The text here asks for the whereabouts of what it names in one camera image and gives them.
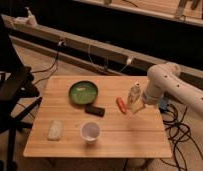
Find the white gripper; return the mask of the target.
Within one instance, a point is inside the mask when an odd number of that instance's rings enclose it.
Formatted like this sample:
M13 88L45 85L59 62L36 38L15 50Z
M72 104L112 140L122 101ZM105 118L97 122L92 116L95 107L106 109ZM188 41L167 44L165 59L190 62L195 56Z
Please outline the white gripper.
M132 114L136 114L137 112L139 112L140 110L142 110L144 108L145 108L145 104L141 98L139 98L138 100L136 100L135 102L133 102L129 105L129 109Z

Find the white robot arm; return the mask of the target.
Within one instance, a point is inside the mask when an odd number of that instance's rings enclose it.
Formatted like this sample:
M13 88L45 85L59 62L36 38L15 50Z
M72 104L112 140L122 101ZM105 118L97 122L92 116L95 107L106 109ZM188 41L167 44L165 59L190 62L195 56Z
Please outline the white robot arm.
M136 113L145 105L156 105L168 92L203 118L203 91L182 81L180 73L179 65L172 62L151 66L147 71L147 86L141 90L138 82L134 84L128 94L127 107Z

